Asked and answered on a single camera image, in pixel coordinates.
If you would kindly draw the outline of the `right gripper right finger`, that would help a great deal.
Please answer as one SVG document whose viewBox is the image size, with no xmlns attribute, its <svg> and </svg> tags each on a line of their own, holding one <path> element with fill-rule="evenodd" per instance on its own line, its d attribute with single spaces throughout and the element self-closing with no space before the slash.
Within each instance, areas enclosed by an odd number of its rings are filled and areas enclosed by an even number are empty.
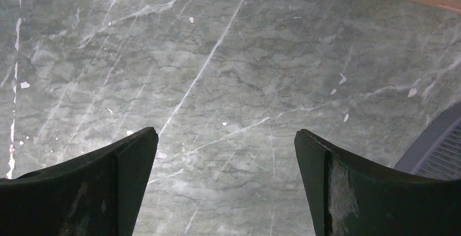
<svg viewBox="0 0 461 236">
<path fill-rule="evenodd" d="M 294 145 L 316 235 L 460 235 L 460 180 L 397 171 L 306 129 Z"/>
</svg>

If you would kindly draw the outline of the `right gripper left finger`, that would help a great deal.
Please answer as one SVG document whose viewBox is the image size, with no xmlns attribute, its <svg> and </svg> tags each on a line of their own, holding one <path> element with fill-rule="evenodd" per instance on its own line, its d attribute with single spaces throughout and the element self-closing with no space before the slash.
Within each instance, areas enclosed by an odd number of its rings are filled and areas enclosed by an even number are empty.
<svg viewBox="0 0 461 236">
<path fill-rule="evenodd" d="M 132 235 L 158 141 L 146 127 L 60 164 L 1 179 L 1 235 Z"/>
</svg>

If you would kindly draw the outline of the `dark grey mesh bin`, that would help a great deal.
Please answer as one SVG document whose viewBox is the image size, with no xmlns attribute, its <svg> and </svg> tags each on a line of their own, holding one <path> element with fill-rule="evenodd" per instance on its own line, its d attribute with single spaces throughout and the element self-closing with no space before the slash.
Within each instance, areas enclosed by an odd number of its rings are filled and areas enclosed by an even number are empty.
<svg viewBox="0 0 461 236">
<path fill-rule="evenodd" d="M 460 102 L 428 125 L 394 169 L 446 181 L 460 179 Z"/>
</svg>

